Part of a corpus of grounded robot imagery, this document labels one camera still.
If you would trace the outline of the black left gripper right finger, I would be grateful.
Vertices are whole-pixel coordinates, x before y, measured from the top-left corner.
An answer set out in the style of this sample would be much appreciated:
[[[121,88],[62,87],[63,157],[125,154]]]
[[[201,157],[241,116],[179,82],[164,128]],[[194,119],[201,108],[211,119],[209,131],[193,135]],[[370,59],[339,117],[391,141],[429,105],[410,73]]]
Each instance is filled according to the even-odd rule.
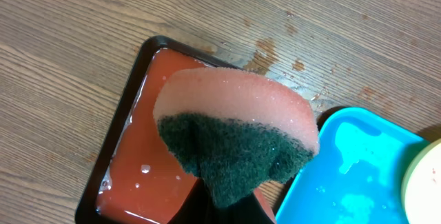
[[[260,192],[220,210],[221,224],[274,224],[274,213]]]

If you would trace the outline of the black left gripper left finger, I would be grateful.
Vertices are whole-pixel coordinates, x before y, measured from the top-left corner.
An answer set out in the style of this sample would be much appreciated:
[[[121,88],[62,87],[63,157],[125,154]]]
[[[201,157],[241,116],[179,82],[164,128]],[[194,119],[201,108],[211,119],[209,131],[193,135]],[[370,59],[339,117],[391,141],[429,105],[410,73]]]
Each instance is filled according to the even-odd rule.
[[[168,224],[212,224],[215,210],[205,182],[198,179],[184,203]]]

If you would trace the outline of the green plate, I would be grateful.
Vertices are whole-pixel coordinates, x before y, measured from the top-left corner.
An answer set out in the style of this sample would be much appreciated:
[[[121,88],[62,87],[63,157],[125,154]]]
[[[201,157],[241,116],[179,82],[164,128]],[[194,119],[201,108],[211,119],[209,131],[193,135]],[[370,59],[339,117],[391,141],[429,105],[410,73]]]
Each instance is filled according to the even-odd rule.
[[[401,193],[409,224],[440,224],[440,139],[412,160]]]

